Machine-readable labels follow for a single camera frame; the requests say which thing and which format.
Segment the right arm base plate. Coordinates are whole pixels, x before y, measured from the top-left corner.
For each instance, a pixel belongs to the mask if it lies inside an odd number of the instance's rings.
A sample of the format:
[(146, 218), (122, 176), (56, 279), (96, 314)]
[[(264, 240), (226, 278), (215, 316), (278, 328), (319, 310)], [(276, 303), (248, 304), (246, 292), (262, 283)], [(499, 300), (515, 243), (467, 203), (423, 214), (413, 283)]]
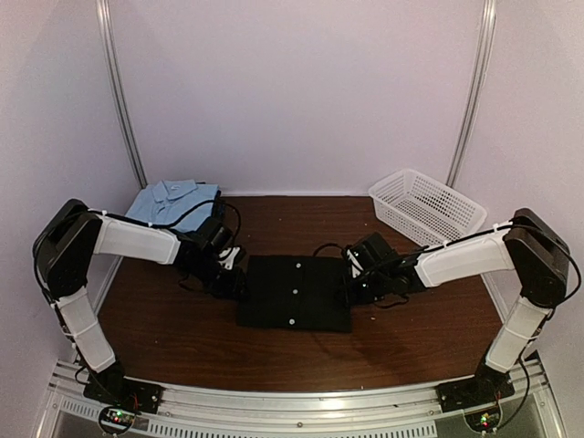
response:
[(514, 395), (515, 388), (507, 379), (492, 383), (471, 377), (441, 383), (436, 387), (436, 393), (443, 413), (462, 411), (471, 431), (487, 434), (502, 422), (500, 402)]

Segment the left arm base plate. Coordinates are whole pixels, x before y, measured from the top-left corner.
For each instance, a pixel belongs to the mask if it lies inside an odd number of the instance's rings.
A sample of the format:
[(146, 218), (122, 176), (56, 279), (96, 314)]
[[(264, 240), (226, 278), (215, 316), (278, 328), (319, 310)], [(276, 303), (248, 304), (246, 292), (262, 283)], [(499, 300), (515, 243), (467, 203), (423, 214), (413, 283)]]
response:
[(83, 395), (99, 402), (97, 422), (107, 435), (119, 436), (129, 432), (142, 420), (144, 413), (156, 414), (162, 401), (162, 386), (154, 383), (123, 379), (120, 392), (114, 394), (100, 382), (89, 379)]

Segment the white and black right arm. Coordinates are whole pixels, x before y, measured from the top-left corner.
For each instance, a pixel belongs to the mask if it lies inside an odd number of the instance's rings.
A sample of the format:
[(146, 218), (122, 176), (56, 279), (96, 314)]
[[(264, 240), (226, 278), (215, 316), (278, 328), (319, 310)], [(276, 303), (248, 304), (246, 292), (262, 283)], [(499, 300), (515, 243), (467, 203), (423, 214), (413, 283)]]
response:
[(346, 247), (355, 302), (406, 297), (445, 283), (495, 271), (512, 271), (521, 288), (502, 328), (468, 382), (474, 402), (488, 402), (503, 387), (502, 375), (536, 339), (555, 309), (572, 297), (569, 272), (579, 267), (567, 243), (529, 208), (490, 229), (409, 254), (394, 250), (378, 233)]

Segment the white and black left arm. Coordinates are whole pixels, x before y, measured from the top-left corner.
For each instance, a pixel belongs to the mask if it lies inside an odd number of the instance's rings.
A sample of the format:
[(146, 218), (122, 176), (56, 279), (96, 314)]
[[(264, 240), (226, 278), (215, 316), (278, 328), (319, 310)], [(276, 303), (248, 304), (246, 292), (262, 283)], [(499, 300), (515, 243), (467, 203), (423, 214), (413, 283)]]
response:
[(182, 232), (181, 214), (168, 224), (141, 222), (91, 210), (68, 200), (32, 246), (33, 272), (46, 302), (95, 379), (97, 392), (112, 405), (131, 396), (120, 362), (105, 337), (87, 291), (93, 256), (109, 255), (173, 266), (196, 277), (213, 297), (245, 297), (245, 273), (238, 266), (243, 250), (237, 233), (211, 214), (193, 231)]

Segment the black long sleeve shirt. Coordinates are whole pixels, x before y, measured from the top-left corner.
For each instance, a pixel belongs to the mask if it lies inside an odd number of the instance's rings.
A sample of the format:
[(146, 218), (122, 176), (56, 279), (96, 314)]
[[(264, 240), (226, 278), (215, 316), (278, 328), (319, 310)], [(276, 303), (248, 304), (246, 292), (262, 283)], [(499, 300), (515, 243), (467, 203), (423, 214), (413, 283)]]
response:
[(350, 333), (347, 279), (340, 258), (252, 255), (246, 271), (247, 297), (237, 306), (236, 324)]

